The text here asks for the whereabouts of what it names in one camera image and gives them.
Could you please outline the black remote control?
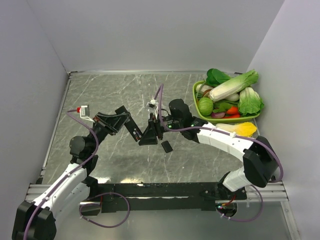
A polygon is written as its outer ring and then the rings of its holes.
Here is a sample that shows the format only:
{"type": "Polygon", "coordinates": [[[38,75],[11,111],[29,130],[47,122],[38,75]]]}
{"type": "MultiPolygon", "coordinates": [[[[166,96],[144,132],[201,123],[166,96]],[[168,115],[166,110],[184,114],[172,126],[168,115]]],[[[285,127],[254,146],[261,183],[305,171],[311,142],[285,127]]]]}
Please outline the black remote control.
{"type": "Polygon", "coordinates": [[[128,132],[131,134],[131,136],[133,137],[133,139],[138,142],[141,138],[142,138],[142,131],[140,130],[140,128],[138,127],[138,125],[136,124],[136,122],[133,120],[133,118],[131,117],[131,113],[128,112],[128,110],[125,108],[124,105],[122,105],[121,107],[119,107],[118,109],[115,110],[116,114],[128,114],[129,117],[127,119],[127,121],[125,122],[124,126],[126,127],[126,129],[128,130],[128,132]]]}

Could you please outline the black battery compartment cover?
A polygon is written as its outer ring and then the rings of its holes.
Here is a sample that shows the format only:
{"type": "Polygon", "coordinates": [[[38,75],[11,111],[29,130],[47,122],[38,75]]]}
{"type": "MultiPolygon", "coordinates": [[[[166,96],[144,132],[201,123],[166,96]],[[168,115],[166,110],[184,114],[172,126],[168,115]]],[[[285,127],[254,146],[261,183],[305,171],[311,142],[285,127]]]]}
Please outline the black battery compartment cover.
{"type": "Polygon", "coordinates": [[[162,146],[162,148],[164,149],[164,151],[165,151],[166,153],[170,153],[170,152],[173,151],[172,146],[170,145],[170,143],[169,143],[167,140],[166,140],[166,141],[163,141],[163,142],[161,143],[161,146],[162,146]]]}

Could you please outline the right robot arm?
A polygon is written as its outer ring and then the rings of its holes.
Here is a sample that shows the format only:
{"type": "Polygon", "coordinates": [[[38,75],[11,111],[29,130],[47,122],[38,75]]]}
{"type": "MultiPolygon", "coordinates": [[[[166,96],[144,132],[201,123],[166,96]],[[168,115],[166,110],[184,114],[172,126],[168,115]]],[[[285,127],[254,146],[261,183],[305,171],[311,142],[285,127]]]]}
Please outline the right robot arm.
{"type": "Polygon", "coordinates": [[[160,115],[162,109],[155,99],[146,106],[151,113],[148,126],[140,135],[139,145],[156,145],[165,132],[177,132],[187,140],[218,148],[242,162],[242,167],[227,172],[220,180],[218,193],[223,199],[230,199],[237,190],[249,185],[264,188],[279,168],[277,155],[263,136],[245,137],[218,128],[193,116],[180,98],[169,103],[170,113],[167,116],[160,115]]]}

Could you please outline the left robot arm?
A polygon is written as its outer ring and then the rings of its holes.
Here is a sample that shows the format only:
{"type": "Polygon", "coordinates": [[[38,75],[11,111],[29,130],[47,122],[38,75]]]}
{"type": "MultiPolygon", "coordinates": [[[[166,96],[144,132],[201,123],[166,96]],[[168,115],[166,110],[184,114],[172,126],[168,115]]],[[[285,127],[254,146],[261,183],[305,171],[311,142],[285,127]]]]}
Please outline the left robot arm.
{"type": "Polygon", "coordinates": [[[97,113],[87,136],[70,142],[71,161],[61,176],[32,202],[23,201],[16,211],[12,239],[53,240],[61,220],[83,200],[99,195],[98,181],[90,176],[98,161],[98,147],[107,135],[115,135],[131,117],[97,113]]]}

